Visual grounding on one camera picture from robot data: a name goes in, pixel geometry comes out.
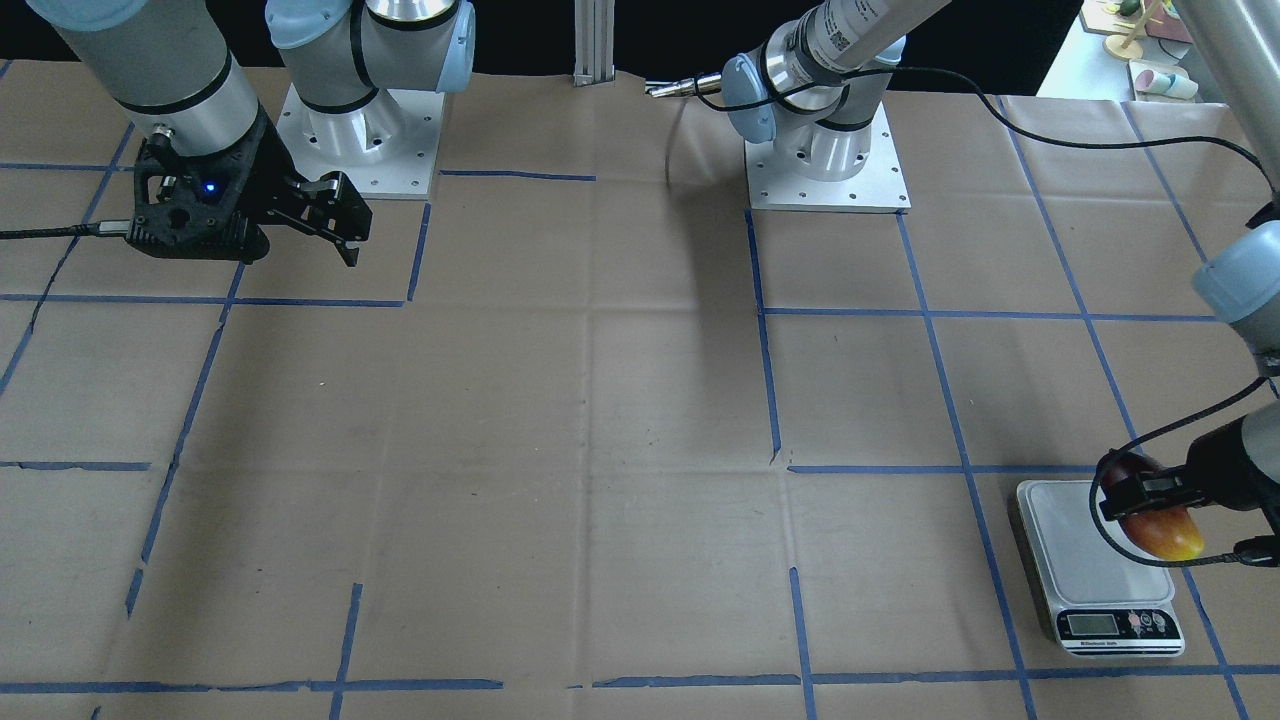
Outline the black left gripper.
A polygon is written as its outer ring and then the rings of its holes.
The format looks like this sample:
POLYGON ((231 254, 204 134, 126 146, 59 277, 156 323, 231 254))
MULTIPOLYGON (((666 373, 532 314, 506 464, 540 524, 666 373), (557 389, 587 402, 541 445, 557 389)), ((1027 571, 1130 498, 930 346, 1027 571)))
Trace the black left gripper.
POLYGON ((1185 479, 1178 471, 1138 471, 1102 479, 1108 521, 1144 512, 1217 505, 1234 511, 1277 511, 1279 406, 1268 405, 1197 438, 1185 479))

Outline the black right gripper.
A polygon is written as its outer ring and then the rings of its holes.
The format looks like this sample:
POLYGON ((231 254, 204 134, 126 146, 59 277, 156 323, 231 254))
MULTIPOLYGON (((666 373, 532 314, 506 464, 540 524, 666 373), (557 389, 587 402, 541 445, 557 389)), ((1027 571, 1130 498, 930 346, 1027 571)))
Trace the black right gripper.
POLYGON ((361 243, 370 240, 371 208, 343 172, 314 178, 298 172, 264 106, 225 150, 225 160, 236 168, 236 209, 251 223, 317 237, 335 249, 346 266, 358 265, 361 243))

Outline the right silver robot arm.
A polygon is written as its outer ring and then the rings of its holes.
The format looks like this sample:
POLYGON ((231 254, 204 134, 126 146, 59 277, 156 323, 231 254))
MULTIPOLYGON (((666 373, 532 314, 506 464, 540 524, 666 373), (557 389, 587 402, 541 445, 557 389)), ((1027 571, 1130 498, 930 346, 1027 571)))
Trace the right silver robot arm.
POLYGON ((22 231, 116 237, 156 259, 251 264, 283 225, 355 266, 372 192, 412 192, 430 152, 404 94, 467 88, 471 1, 269 1, 262 17, 300 109, 273 118, 205 1, 32 1, 140 133, 122 220, 22 231))

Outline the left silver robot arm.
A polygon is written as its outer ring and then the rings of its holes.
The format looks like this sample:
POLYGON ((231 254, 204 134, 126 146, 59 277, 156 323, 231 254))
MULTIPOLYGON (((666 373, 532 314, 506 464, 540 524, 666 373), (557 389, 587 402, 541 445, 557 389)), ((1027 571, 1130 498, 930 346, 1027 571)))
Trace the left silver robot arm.
MULTIPOLYGON (((778 142, 788 129, 858 132, 865 106, 893 74, 934 76, 983 96, 957 70, 887 61, 886 53, 942 8, 940 1, 823 1, 781 26, 756 50, 731 58, 718 79, 699 77, 692 94, 721 94, 717 110, 750 143, 778 142)), ((1249 146, 1192 136, 1244 158, 1277 187, 1277 4, 1184 1, 1181 22, 1215 65, 1244 64, 1219 83, 1239 114, 1249 146)), ((1216 318, 1245 342, 1262 379, 1277 375, 1277 200, 1248 222, 1247 233, 1193 278, 1216 318)), ((1178 468, 1138 468, 1133 446, 1107 452, 1094 473, 1097 519, 1137 520, 1156 512, 1217 505, 1260 511, 1277 524, 1277 407, 1230 421, 1193 442, 1178 468)))

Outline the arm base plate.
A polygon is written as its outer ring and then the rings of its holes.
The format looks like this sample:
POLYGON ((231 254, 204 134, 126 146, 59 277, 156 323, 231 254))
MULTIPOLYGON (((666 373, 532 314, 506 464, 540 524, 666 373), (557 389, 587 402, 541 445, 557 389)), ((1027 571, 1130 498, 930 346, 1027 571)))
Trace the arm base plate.
POLYGON ((291 86, 276 131, 311 181, 340 170, 365 199, 428 201, 448 97, 381 90, 364 108, 325 114, 307 108, 291 86))
POLYGON ((902 214, 913 206, 884 105, 854 131, 819 124, 745 145, 751 209, 902 214))

